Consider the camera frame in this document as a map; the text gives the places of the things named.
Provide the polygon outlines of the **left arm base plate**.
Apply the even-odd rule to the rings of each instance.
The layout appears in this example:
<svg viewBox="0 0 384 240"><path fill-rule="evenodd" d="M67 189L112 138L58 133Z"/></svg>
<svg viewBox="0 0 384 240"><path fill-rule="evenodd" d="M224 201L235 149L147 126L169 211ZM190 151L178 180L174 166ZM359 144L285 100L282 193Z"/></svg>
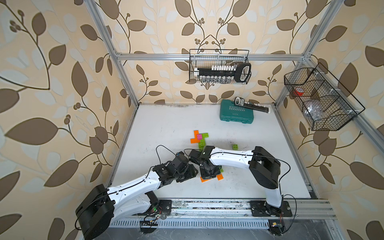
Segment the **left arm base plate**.
<svg viewBox="0 0 384 240"><path fill-rule="evenodd" d="M148 210L143 213L134 214L134 216L160 215L161 218L167 218L172 211L172 200L158 200L151 203Z"/></svg>

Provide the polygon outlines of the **green brick lowest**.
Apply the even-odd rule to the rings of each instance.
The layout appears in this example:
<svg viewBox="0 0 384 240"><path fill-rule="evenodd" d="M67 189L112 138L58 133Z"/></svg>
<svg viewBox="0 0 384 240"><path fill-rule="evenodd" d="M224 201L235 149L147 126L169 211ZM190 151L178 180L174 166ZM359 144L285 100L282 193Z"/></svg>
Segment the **green brick lowest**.
<svg viewBox="0 0 384 240"><path fill-rule="evenodd" d="M203 150L203 149L205 148L206 145L199 143L198 146L199 146L199 149L200 149L200 150Z"/></svg>

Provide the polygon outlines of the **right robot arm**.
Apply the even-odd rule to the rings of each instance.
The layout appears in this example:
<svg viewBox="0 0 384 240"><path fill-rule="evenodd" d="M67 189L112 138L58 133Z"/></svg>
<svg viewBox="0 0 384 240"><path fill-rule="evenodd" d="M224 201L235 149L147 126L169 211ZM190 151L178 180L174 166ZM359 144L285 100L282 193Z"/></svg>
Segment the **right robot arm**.
<svg viewBox="0 0 384 240"><path fill-rule="evenodd" d="M281 163L262 147L255 147L251 151L237 151L205 146L203 150L191 150L189 160L200 167L203 180L219 175L222 166L249 170L257 183L265 189L266 206L282 206L283 195L279 183Z"/></svg>

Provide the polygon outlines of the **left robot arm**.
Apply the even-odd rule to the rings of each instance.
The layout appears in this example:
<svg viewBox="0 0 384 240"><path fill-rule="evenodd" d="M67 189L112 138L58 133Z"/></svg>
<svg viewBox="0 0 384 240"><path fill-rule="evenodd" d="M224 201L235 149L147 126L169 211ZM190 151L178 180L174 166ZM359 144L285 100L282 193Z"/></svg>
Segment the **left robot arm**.
<svg viewBox="0 0 384 240"><path fill-rule="evenodd" d="M179 152L172 161L150 167L147 174L122 185L94 187L77 207L75 227L86 240L93 240L119 219L151 215L158 211L159 200L154 191L171 184L195 178L198 170Z"/></svg>

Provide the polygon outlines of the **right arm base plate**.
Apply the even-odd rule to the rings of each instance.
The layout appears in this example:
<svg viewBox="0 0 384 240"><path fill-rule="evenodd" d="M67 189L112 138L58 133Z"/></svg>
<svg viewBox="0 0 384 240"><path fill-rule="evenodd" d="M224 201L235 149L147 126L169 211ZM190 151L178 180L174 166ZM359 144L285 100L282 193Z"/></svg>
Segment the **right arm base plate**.
<svg viewBox="0 0 384 240"><path fill-rule="evenodd" d="M249 201L253 217L292 217L290 205L287 201L283 201L282 205L277 208L267 204L266 201L254 200Z"/></svg>

